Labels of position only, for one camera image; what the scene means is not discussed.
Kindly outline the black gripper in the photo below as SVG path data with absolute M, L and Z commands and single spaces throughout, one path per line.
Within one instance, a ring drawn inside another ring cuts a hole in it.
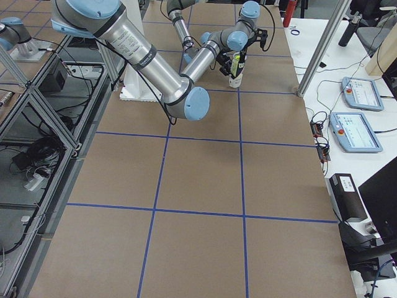
M 240 60 L 239 60 L 239 71 L 238 71 L 238 76 L 243 72 L 244 67 L 245 67 L 245 62 L 246 62 L 246 54 L 247 54 L 247 48 L 242 49 L 239 54 L 240 54 Z M 216 62 L 220 65 L 219 71 L 224 75 L 224 76 L 229 76 L 231 74 L 231 65 L 232 65 L 232 59 L 231 56 L 226 54 L 226 53 L 220 53 L 216 57 Z
M 264 47 L 267 42 L 268 32 L 266 29 L 244 27 L 241 29 L 242 37 L 240 51 L 246 50 L 253 43 L 259 42 L 260 47 Z

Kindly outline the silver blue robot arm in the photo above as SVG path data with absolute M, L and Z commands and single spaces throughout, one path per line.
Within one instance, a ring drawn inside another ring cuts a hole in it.
M 231 34 L 231 29 L 223 29 L 216 32 L 205 34 L 205 41 L 200 48 L 194 45 L 194 38 L 189 34 L 188 28 L 182 16 L 182 10 L 193 6 L 197 1 L 168 1 L 167 15 L 172 21 L 177 32 L 187 66 L 182 71 L 182 75 L 197 82 L 206 72 L 213 61 L 217 61 L 221 66 L 220 71 L 228 76 L 231 74 L 231 59 L 225 56 L 231 48 L 227 45 L 227 39 Z
M 191 60 L 178 73 L 128 18 L 121 1 L 52 1 L 51 6 L 54 30 L 110 43 L 161 93 L 160 103 L 171 117 L 191 121 L 204 118 L 210 108 L 208 92 L 195 83 L 213 60 L 230 51 L 241 52 L 254 42 L 261 10 L 258 2 L 245 2 L 236 24 L 205 34 L 201 48 L 189 53 Z

